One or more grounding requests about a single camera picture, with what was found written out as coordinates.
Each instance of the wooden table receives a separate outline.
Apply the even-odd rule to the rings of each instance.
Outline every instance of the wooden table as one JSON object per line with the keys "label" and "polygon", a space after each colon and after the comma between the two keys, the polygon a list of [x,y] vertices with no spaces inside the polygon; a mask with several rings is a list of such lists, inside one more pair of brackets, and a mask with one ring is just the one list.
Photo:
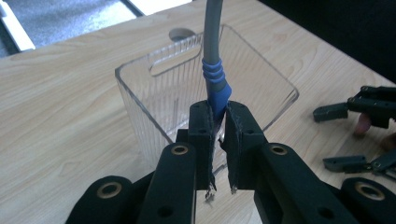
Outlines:
{"label": "wooden table", "polygon": [[[114,69],[171,43],[177,27],[202,32],[205,1],[166,10],[52,46],[0,60],[0,223],[63,223],[98,178],[136,181],[144,169]],[[254,0],[224,1],[232,26],[300,92],[265,133],[294,148],[322,180],[340,187],[349,175],[324,169],[321,159],[382,151],[395,132],[373,128],[352,137],[356,114],[317,124],[312,111],[345,101],[362,85],[391,85],[344,53]],[[372,178],[396,191],[383,177]],[[226,175],[212,204],[197,200],[197,223],[257,223],[252,192],[231,195]]]}

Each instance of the transparent plastic box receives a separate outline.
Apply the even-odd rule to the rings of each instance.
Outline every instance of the transparent plastic box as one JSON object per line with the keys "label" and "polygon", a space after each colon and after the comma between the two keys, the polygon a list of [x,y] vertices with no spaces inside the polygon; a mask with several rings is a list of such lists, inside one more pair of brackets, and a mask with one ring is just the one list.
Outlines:
{"label": "transparent plastic box", "polygon": [[[203,34],[125,63],[116,78],[139,145],[150,168],[163,148],[188,128],[190,105],[206,99]],[[263,130],[297,98],[297,90],[241,35],[220,27],[219,54],[233,88],[230,100],[246,105]]]}

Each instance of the bolt hole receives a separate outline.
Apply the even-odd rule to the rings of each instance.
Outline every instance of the bolt hole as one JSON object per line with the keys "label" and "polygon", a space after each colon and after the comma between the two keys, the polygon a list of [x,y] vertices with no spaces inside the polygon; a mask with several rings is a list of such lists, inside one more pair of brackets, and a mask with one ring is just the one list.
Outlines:
{"label": "bolt hole", "polygon": [[358,182],[355,184],[355,189],[358,193],[371,200],[382,201],[385,199],[385,195],[381,190],[369,184]]}
{"label": "bolt hole", "polygon": [[193,35],[195,35],[195,32],[186,28],[175,28],[169,32],[169,38],[171,38],[173,42],[183,40]]}
{"label": "bolt hole", "polygon": [[334,218],[334,213],[332,212],[332,210],[330,210],[327,207],[320,207],[318,208],[318,213],[327,219],[333,219]]}
{"label": "bolt hole", "polygon": [[96,195],[101,199],[109,199],[117,196],[122,189],[122,185],[118,182],[109,182],[102,185],[97,191]]}
{"label": "bolt hole", "polygon": [[162,206],[158,209],[157,214],[159,217],[170,217],[173,214],[173,209],[170,206]]}
{"label": "bolt hole", "polygon": [[280,156],[286,155],[288,153],[288,151],[283,147],[271,147],[271,151]]}
{"label": "bolt hole", "polygon": [[183,155],[185,153],[187,153],[189,151],[189,149],[187,147],[184,146],[175,146],[172,147],[171,152],[175,155]]}
{"label": "bolt hole", "polygon": [[112,193],[112,192],[114,192],[114,191],[116,191],[116,190],[117,190],[117,186],[115,186],[115,185],[109,185],[109,186],[104,187],[104,188],[102,189],[102,192],[103,192],[104,194],[109,194],[109,193]]}

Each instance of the cable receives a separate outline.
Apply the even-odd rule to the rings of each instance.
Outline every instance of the cable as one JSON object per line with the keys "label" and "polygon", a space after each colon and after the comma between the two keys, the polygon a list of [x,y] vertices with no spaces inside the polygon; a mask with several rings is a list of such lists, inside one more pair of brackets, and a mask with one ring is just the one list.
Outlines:
{"label": "cable", "polygon": [[204,30],[203,70],[206,80],[207,101],[212,108],[216,130],[224,117],[225,107],[231,95],[221,58],[219,57],[219,25],[222,0],[207,0]]}

